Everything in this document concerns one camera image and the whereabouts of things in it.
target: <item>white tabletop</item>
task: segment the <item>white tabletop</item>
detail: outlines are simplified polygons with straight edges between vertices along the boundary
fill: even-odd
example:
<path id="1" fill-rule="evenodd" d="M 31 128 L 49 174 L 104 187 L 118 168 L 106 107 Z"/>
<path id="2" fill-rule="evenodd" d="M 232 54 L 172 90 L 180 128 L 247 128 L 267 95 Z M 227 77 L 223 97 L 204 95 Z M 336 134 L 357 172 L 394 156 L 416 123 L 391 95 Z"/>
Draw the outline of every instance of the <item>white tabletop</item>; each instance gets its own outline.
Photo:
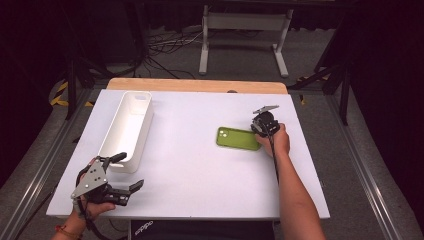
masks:
<path id="1" fill-rule="evenodd" d="M 100 149 L 124 90 L 102 90 L 50 202 L 47 215 L 72 210 L 75 178 Z M 258 151 L 219 147 L 221 126 L 249 130 L 265 105 L 290 135 L 290 157 L 321 218 L 330 214 L 290 95 L 151 92 L 154 116 L 139 169 L 107 172 L 115 188 L 144 179 L 126 207 L 104 214 L 128 219 L 278 219 L 272 159 Z"/>

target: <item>green smartphone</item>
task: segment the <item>green smartphone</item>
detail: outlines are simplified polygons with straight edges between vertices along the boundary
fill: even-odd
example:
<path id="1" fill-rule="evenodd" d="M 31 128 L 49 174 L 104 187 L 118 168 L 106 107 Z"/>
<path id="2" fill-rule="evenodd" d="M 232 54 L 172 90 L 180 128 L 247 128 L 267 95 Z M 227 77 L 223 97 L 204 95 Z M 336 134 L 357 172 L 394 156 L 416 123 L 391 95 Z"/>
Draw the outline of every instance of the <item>green smartphone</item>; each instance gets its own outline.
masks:
<path id="1" fill-rule="evenodd" d="M 223 147 L 256 151 L 261 145 L 255 139 L 252 131 L 220 127 L 216 135 L 216 144 Z"/>

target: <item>human hand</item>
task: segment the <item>human hand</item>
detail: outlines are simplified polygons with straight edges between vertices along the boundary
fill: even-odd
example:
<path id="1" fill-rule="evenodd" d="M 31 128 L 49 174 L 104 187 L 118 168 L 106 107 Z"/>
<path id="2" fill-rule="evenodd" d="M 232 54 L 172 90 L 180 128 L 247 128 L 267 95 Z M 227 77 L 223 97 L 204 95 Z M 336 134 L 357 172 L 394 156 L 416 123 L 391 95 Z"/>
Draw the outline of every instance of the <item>human hand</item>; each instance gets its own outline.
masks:
<path id="1" fill-rule="evenodd" d="M 96 159 L 93 158 L 90 161 L 89 165 L 93 164 L 95 160 Z M 114 210 L 116 208 L 115 204 L 109 203 L 109 202 L 100 203 L 100 204 L 87 202 L 84 195 L 81 196 L 81 203 L 82 203 L 81 205 L 85 208 L 87 218 L 91 220 L 95 220 L 100 214 L 110 210 Z"/>
<path id="2" fill-rule="evenodd" d="M 255 134 L 256 141 L 264 146 L 265 151 L 272 157 L 271 143 L 267 137 L 261 137 Z M 273 135 L 274 150 L 276 155 L 288 155 L 290 151 L 290 138 L 286 132 L 286 125 L 280 123 L 280 130 Z"/>

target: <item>white container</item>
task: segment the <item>white container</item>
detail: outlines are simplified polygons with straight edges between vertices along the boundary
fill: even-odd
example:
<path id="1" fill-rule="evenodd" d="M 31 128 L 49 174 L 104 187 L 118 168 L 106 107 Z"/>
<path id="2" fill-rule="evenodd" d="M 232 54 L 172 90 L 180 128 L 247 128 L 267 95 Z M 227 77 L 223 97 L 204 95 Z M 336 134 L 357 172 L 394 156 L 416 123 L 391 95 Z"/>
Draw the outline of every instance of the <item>white container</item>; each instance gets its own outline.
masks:
<path id="1" fill-rule="evenodd" d="M 133 173 L 138 169 L 153 118 L 151 100 L 149 92 L 128 91 L 122 96 L 98 154 L 111 157 L 127 153 L 125 159 L 109 165 L 111 171 Z"/>

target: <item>bracelet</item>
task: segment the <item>bracelet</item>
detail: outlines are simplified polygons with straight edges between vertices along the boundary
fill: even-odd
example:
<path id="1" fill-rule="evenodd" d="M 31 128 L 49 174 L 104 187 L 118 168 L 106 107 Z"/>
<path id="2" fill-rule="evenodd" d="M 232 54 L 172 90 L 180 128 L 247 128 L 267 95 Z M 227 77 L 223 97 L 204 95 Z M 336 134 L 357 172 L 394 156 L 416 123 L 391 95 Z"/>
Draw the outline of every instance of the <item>bracelet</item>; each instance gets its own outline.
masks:
<path id="1" fill-rule="evenodd" d="M 56 230 L 56 232 L 62 233 L 63 235 L 66 235 L 72 239 L 76 239 L 76 240 L 82 239 L 82 234 L 73 234 L 73 233 L 67 232 L 65 231 L 65 228 L 66 228 L 66 225 L 63 225 L 63 226 L 56 225 L 54 229 Z"/>

